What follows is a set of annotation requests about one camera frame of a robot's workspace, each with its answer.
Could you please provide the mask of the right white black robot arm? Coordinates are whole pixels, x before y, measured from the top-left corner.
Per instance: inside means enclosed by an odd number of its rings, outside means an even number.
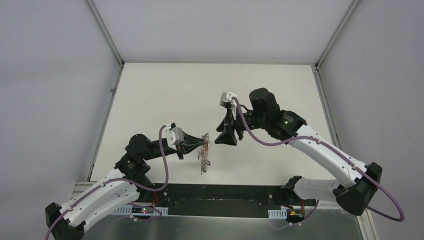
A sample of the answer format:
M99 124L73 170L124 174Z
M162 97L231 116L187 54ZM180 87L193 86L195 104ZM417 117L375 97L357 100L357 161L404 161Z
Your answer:
M275 95L266 88L249 94L252 109L238 112L242 105L236 94L223 92L220 106L226 114L220 125L215 144L236 146L245 131L262 129L272 138L301 151L326 169L333 180L308 179L293 176L285 185L284 200L296 205L302 200L317 199L337 203L348 213L360 216L377 192L375 185L382 168L375 162L365 164L350 157L321 136L307 121L293 111L280 109Z

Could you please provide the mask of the metal disc keyring holder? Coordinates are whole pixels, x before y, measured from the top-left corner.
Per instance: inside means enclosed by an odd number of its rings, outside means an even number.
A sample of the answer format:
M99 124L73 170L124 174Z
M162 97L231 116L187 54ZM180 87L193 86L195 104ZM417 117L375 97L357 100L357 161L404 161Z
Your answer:
M210 133L207 132L202 135L202 138L206 140L206 142L210 143ZM197 159L200 160L200 175L203 175L207 172L208 167L211 165L209 161L209 149L205 150L205 146L201 147L201 150L198 152Z

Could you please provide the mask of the aluminium frame rail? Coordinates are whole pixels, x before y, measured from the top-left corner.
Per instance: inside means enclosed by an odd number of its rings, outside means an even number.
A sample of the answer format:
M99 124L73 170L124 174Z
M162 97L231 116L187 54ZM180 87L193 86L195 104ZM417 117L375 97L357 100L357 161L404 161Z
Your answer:
M92 181L78 181L75 183L75 186L73 188L73 192L71 195L71 198L75 198L84 191L88 190L90 187L92 187L95 184L95 182Z

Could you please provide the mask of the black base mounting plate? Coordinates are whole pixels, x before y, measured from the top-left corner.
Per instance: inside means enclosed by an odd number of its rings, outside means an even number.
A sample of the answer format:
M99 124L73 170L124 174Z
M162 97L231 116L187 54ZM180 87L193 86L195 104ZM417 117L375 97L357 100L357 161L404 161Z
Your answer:
M140 191L137 203L167 209L169 216L258 218L281 208L303 211L316 200L301 200L283 186L170 183L157 192Z

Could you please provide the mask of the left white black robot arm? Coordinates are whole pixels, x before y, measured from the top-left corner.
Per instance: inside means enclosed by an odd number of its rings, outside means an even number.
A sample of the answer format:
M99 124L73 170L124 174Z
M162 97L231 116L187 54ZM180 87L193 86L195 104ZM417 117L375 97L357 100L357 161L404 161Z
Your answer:
M45 208L45 239L80 240L93 225L118 207L135 202L147 202L154 192L163 191L169 183L166 157L185 155L199 147L207 147L205 137L195 137L175 125L163 125L157 140L144 134L133 135L125 147L125 154L99 181L69 201L52 202ZM165 180L162 186L154 185L146 176L151 167L148 160L162 158Z

